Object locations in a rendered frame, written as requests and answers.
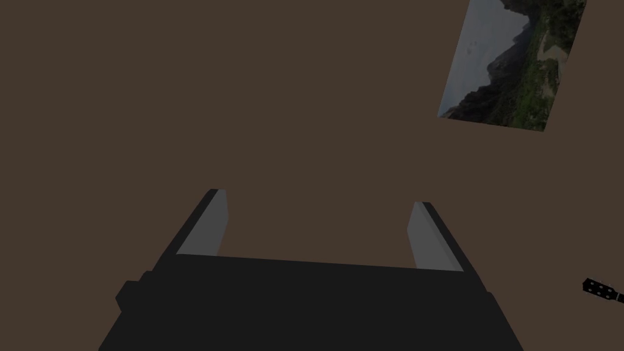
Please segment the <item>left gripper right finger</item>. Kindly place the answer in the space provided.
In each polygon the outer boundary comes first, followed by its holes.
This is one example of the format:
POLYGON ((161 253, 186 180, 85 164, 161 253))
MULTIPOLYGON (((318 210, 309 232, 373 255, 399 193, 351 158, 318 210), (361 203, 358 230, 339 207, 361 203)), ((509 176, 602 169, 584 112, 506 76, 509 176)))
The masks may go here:
POLYGON ((431 202, 415 202, 407 234, 418 269, 473 272, 466 254, 431 202))

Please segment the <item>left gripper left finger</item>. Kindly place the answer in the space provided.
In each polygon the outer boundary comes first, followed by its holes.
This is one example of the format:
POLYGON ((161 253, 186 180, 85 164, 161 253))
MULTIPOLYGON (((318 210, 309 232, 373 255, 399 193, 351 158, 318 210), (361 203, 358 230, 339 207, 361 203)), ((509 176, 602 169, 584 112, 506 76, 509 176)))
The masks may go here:
POLYGON ((215 256, 229 221, 225 189, 209 190, 184 222, 162 257, 174 255, 215 256))

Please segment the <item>black guitar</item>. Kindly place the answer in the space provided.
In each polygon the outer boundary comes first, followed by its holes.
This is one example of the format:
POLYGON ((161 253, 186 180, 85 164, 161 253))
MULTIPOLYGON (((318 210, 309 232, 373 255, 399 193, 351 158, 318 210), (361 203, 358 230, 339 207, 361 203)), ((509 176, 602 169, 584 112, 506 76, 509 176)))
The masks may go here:
POLYGON ((624 294, 602 282, 587 278, 583 281, 582 287, 583 291, 588 294, 592 294, 605 300, 614 300, 616 302, 624 303, 624 294))

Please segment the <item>mountain landscape wall picture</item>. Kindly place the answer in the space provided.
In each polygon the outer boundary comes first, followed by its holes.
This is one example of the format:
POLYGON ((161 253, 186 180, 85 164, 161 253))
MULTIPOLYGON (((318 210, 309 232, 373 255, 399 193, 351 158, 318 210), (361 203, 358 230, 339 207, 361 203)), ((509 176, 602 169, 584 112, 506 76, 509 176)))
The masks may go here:
POLYGON ((587 0, 470 0, 444 119, 545 130, 587 0))

